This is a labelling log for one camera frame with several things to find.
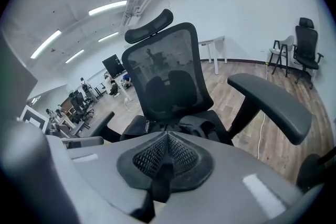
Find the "wooden floor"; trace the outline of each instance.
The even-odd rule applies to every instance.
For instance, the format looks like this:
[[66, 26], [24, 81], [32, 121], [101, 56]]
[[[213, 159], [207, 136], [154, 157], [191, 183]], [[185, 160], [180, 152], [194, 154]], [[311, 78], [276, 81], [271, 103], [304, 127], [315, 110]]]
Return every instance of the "wooden floor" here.
[[[213, 63], [202, 62], [202, 69], [207, 89], [214, 100], [214, 106], [211, 109], [216, 111], [224, 126], [229, 129], [244, 96], [227, 84], [227, 77], [231, 74], [244, 72], [265, 78], [266, 66], [240, 62], [219, 62], [218, 64], [219, 75], [217, 76]], [[296, 71], [291, 71], [286, 78], [283, 70], [277, 69], [275, 74], [272, 75], [272, 69], [273, 67], [268, 68], [267, 80], [285, 88], [313, 114], [309, 134], [299, 146], [292, 145], [267, 116], [262, 127], [260, 160], [282, 174], [290, 182], [295, 183], [300, 165], [307, 155], [311, 153], [323, 155], [333, 148], [331, 127], [322, 101], [315, 89], [309, 90], [309, 84], [304, 80], [295, 84], [294, 81], [298, 75]], [[134, 87], [128, 91], [129, 95], [134, 97], [132, 102], [136, 103], [138, 99]], [[108, 127], [118, 133], [124, 131], [134, 116], [142, 115], [140, 106], [137, 107], [136, 104], [128, 105], [130, 111], [126, 109], [123, 94], [116, 98], [105, 94], [94, 106], [94, 109], [93, 124], [99, 114], [112, 109], [116, 115], [109, 122]], [[253, 121], [233, 139], [234, 145], [257, 157], [263, 119], [264, 113], [259, 112]]]

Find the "baseboard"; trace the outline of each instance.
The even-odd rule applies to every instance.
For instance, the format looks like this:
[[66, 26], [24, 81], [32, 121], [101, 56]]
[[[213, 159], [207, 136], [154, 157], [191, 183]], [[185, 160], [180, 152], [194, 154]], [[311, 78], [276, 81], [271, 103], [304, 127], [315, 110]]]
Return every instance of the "baseboard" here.
[[[225, 59], [223, 59], [223, 58], [218, 58], [217, 60], [218, 60], [219, 62], [224, 62], [224, 61], [225, 61]], [[201, 59], [201, 62], [208, 62], [208, 61], [209, 61], [209, 59]], [[256, 63], [256, 64], [258, 64], [258, 65], [265, 65], [265, 64], [266, 64], [265, 61], [246, 60], [246, 59], [227, 59], [227, 61], [228, 61], [228, 62]], [[268, 63], [268, 65], [271, 66], [271, 67], [275, 67], [275, 63], [273, 63], [273, 62]], [[284, 65], [278, 65], [278, 68], [280, 68], [280, 67], [282, 67], [282, 68], [286, 68], [286, 66], [284, 66]], [[290, 70], [301, 71], [301, 69], [298, 69], [298, 68], [295, 68], [295, 67], [288, 67], [288, 69], [290, 69]]]

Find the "headrest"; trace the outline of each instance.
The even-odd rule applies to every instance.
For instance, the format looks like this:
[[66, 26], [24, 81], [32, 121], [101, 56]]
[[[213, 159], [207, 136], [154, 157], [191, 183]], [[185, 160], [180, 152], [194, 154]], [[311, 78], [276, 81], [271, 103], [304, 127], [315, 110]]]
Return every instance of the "headrest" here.
[[311, 19], [308, 19], [308, 18], [300, 18], [299, 25], [303, 26], [303, 27], [314, 29], [313, 21]]
[[133, 44], [156, 34], [166, 28], [173, 22], [174, 15], [169, 9], [164, 9], [163, 12], [148, 24], [137, 29], [130, 29], [125, 33], [125, 40], [129, 44]]

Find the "gray chair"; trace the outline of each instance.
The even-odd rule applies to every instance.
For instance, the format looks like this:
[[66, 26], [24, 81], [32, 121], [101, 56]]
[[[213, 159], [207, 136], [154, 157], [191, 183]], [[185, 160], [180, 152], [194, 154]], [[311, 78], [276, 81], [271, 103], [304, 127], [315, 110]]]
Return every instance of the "gray chair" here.
[[287, 74], [289, 74], [288, 53], [293, 50], [293, 44], [294, 44], [294, 36], [289, 36], [285, 40], [274, 40], [273, 48], [269, 49], [269, 51], [271, 52], [271, 57], [269, 59], [269, 63], [271, 63], [273, 55], [277, 55], [278, 59], [277, 59], [277, 62], [275, 64], [275, 67], [273, 69], [272, 74], [274, 74], [276, 68], [278, 67], [279, 62], [280, 62], [280, 68], [282, 68], [281, 58], [285, 57], [285, 59], [286, 59], [286, 77], [287, 77]]

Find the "computer monitor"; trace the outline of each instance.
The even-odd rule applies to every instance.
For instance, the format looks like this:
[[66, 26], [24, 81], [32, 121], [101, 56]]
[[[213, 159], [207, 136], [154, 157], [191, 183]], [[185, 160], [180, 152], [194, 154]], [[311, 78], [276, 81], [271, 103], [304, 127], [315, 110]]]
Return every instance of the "computer monitor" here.
[[125, 71], [125, 68], [121, 64], [117, 55], [112, 55], [111, 57], [105, 59], [103, 61], [103, 64], [106, 67], [109, 74], [111, 75], [111, 77], [113, 78], [122, 73], [123, 71]]

